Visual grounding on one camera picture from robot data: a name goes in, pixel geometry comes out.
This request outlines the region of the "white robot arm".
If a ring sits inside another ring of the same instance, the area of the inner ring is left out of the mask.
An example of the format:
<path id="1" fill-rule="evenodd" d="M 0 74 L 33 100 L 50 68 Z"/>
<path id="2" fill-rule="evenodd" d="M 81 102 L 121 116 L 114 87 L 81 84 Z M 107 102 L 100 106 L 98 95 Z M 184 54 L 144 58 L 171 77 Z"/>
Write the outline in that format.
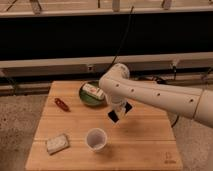
<path id="1" fill-rule="evenodd" d="M 128 67 L 117 63 L 99 80 L 111 107 L 108 117 L 114 123 L 132 108 L 127 102 L 129 98 L 213 128 L 213 91 L 133 81 L 129 76 Z"/>

